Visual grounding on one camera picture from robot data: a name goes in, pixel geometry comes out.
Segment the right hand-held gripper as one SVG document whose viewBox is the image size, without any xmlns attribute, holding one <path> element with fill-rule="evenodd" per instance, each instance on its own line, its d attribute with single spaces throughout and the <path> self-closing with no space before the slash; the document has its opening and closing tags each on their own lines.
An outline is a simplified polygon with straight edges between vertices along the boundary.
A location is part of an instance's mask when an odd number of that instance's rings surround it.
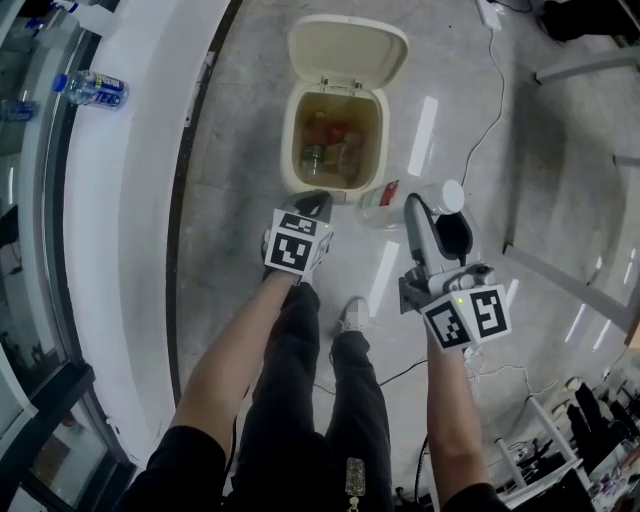
<svg viewBox="0 0 640 512">
<path fill-rule="evenodd" d="M 404 219 L 417 266 L 398 280 L 400 312 L 419 314 L 443 353 L 475 350 L 510 334 L 505 288 L 496 282 L 492 267 L 476 263 L 445 272 L 446 259 L 465 261 L 471 252 L 473 233 L 464 215 L 439 216 L 435 236 L 432 212 L 411 193 Z"/>
</svg>

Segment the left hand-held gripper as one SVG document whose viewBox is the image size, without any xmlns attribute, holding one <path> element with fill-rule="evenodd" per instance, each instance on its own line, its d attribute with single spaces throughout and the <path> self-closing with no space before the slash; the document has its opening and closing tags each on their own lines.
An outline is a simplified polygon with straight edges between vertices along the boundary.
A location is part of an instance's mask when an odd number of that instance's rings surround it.
<svg viewBox="0 0 640 512">
<path fill-rule="evenodd" d="M 298 282 L 313 281 L 315 269 L 328 253 L 334 235 L 329 224 L 333 197 L 320 190 L 288 196 L 273 213 L 264 234 L 262 280 L 275 271 L 294 275 Z"/>
</svg>

